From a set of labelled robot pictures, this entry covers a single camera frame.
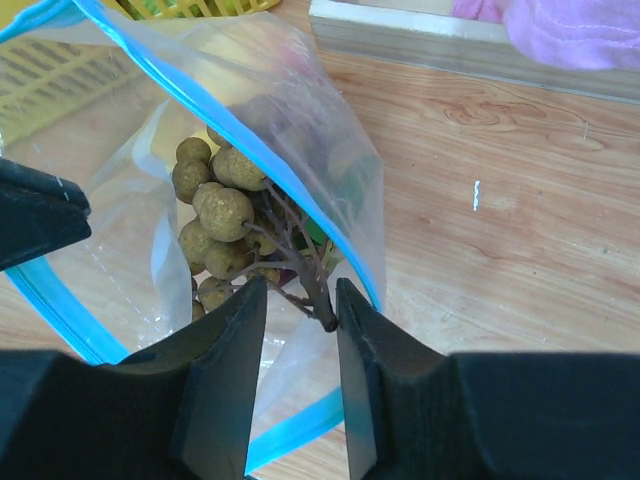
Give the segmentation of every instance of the wooden table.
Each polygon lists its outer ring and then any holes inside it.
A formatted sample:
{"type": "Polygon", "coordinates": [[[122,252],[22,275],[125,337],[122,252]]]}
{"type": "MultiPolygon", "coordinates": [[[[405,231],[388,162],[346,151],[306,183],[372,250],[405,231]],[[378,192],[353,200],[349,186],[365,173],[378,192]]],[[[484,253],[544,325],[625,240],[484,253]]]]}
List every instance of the wooden table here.
{"type": "MultiPolygon", "coordinates": [[[[273,12],[309,31],[307,8],[273,12]]],[[[391,319],[443,352],[637,350],[637,107],[321,56],[385,161],[391,319]]],[[[0,297],[2,347],[66,349],[0,297]]],[[[348,478],[343,429],[257,476],[348,478]]]]}

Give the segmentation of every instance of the black object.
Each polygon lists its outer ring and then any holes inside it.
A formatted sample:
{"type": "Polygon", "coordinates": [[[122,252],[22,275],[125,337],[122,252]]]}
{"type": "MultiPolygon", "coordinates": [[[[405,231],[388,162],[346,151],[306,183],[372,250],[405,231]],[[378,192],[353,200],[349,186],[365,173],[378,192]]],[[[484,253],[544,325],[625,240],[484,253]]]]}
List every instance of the black object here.
{"type": "Polygon", "coordinates": [[[0,211],[0,271],[91,235],[91,209],[75,183],[1,157],[0,211]]]}
{"type": "Polygon", "coordinates": [[[640,356],[444,357],[337,299],[352,479],[640,478],[640,356]]]}
{"type": "Polygon", "coordinates": [[[0,353],[0,478],[242,479],[267,286],[116,366],[0,353]]]}

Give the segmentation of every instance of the wooden frame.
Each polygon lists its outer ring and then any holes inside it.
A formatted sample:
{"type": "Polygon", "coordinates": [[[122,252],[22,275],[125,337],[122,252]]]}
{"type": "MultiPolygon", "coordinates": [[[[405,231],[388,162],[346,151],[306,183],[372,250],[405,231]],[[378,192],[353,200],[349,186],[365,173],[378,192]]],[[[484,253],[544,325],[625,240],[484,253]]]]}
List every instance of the wooden frame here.
{"type": "Polygon", "coordinates": [[[502,25],[426,11],[443,12],[450,1],[425,7],[420,0],[312,0],[309,16],[321,49],[640,103],[640,71],[540,65],[511,45],[502,25]]]}

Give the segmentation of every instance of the longan fruit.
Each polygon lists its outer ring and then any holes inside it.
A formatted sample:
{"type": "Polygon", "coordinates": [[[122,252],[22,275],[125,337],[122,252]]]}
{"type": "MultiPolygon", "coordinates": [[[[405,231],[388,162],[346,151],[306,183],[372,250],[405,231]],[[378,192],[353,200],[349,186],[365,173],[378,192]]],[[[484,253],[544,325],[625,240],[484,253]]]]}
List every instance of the longan fruit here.
{"type": "Polygon", "coordinates": [[[264,181],[267,176],[237,148],[230,148],[216,155],[220,164],[219,169],[226,169],[229,179],[238,187],[252,192],[259,192],[266,188],[264,181]]]}
{"type": "MultiPolygon", "coordinates": [[[[264,228],[272,237],[275,238],[275,229],[271,223],[265,220],[262,216],[256,216],[255,222],[256,225],[264,228]]],[[[273,243],[264,233],[256,230],[249,231],[249,233],[244,237],[244,241],[249,248],[255,248],[257,245],[259,247],[258,254],[261,257],[271,255],[278,249],[276,244],[273,243]]]]}
{"type": "Polygon", "coordinates": [[[217,278],[209,277],[198,288],[198,300],[207,312],[215,310],[231,297],[231,290],[215,290],[223,283],[217,278]]]}
{"type": "Polygon", "coordinates": [[[251,270],[247,273],[247,280],[250,280],[254,277],[258,277],[262,275],[267,280],[275,283],[276,285],[280,282],[280,270],[277,268],[256,268],[255,270],[251,270]]]}
{"type": "Polygon", "coordinates": [[[251,200],[239,190],[221,188],[206,195],[198,218],[205,231],[219,242],[235,242],[249,233],[245,222],[253,223],[251,200]]]}
{"type": "Polygon", "coordinates": [[[220,190],[221,188],[224,188],[224,186],[216,182],[203,183],[198,187],[198,190],[196,190],[196,194],[193,196],[193,201],[191,202],[196,215],[200,214],[200,206],[202,205],[202,201],[204,200],[204,198],[209,193],[220,190]]]}
{"type": "Polygon", "coordinates": [[[193,263],[189,261],[187,261],[187,263],[189,264],[189,272],[191,272],[192,276],[195,277],[196,275],[200,275],[202,272],[204,272],[203,263],[193,263]]]}
{"type": "Polygon", "coordinates": [[[228,148],[221,148],[211,159],[210,173],[216,178],[218,183],[221,183],[225,187],[236,188],[237,185],[233,183],[233,180],[231,180],[231,176],[229,175],[229,163],[225,160],[225,152],[227,150],[228,148]]]}
{"type": "Polygon", "coordinates": [[[182,227],[178,235],[178,243],[187,262],[203,264],[209,249],[218,242],[207,234],[196,218],[182,227]]]}
{"type": "Polygon", "coordinates": [[[216,132],[209,125],[207,125],[207,135],[209,135],[209,138],[213,141],[213,143],[218,145],[220,148],[230,148],[231,147],[231,144],[229,142],[227,142],[222,135],[220,135],[218,132],[216,132]]]}
{"type": "Polygon", "coordinates": [[[209,181],[209,169],[207,166],[193,159],[176,163],[171,173],[171,181],[176,192],[176,197],[184,203],[190,204],[198,187],[209,181]]]}
{"type": "Polygon", "coordinates": [[[212,277],[231,280],[234,274],[248,267],[252,260],[243,242],[216,243],[207,251],[204,263],[212,277]]]}
{"type": "Polygon", "coordinates": [[[211,147],[207,142],[198,137],[185,138],[176,148],[176,160],[198,160],[209,165],[211,160],[211,147]]]}
{"type": "Polygon", "coordinates": [[[204,311],[204,307],[202,306],[202,304],[197,300],[192,300],[191,301],[191,323],[195,322],[196,320],[200,320],[205,315],[206,315],[206,312],[204,311]]]}

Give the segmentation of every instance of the plastic bag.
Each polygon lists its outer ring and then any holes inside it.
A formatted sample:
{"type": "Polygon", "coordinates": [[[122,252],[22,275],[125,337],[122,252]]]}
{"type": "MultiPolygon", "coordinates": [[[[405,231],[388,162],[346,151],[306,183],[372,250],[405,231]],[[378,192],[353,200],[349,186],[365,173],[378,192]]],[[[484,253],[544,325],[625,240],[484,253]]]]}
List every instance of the plastic bag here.
{"type": "MultiPolygon", "coordinates": [[[[350,277],[383,308],[382,161],[305,35],[268,13],[134,22],[75,4],[90,20],[0,45],[0,133],[4,156],[91,203],[91,238],[8,272],[83,358],[118,362],[190,321],[188,218],[170,174],[176,145],[205,125],[337,245],[331,291],[350,277]]],[[[335,334],[273,292],[261,362],[248,472],[342,420],[335,334]]]]}

